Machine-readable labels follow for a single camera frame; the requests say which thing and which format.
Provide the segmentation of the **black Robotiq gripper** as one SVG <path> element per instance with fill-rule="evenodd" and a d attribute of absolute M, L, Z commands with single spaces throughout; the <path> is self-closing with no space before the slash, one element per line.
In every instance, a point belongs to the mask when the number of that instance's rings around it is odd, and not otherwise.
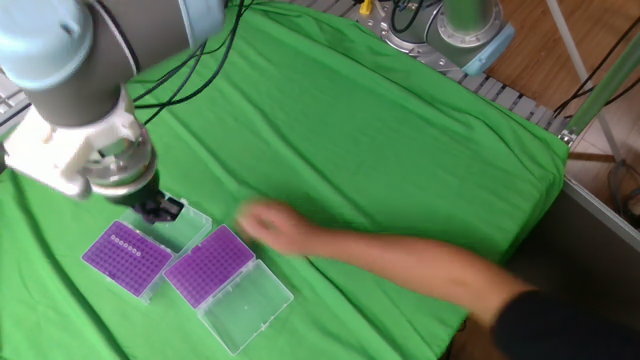
<path fill-rule="evenodd" d="M 151 225 L 159 221 L 175 221 L 185 207 L 181 201 L 161 192 L 158 171 L 145 185 L 133 193 L 107 197 L 107 200 L 116 205 L 132 208 Z"/>

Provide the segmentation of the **person's right hand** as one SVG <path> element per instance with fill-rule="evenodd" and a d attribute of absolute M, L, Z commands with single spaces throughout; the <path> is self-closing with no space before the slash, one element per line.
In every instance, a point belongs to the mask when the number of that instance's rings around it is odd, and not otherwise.
<path fill-rule="evenodd" d="M 237 224 L 250 238 L 288 255 L 310 255 L 318 228 L 296 210 L 275 201 L 253 201 L 239 209 Z"/>

